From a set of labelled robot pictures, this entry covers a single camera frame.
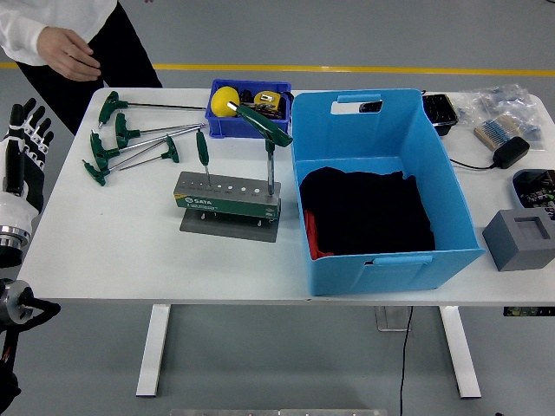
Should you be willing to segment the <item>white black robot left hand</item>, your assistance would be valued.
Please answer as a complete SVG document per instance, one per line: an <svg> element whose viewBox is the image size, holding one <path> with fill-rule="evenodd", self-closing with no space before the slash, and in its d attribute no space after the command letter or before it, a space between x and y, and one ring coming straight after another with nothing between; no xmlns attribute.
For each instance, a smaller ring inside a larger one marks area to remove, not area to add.
<svg viewBox="0 0 555 416"><path fill-rule="evenodd" d="M44 205L44 167L54 139L45 107L30 98L11 109L1 139L1 228L19 235L32 232Z"/></svg>

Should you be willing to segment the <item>person's right hand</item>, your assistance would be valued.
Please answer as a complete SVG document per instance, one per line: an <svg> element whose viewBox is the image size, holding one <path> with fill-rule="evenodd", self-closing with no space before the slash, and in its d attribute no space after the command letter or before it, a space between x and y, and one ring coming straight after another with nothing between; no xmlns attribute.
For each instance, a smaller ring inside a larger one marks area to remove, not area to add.
<svg viewBox="0 0 555 416"><path fill-rule="evenodd" d="M95 81L101 76L101 64L93 57L94 51L71 29L42 29L36 49L46 64L66 79Z"/></svg>

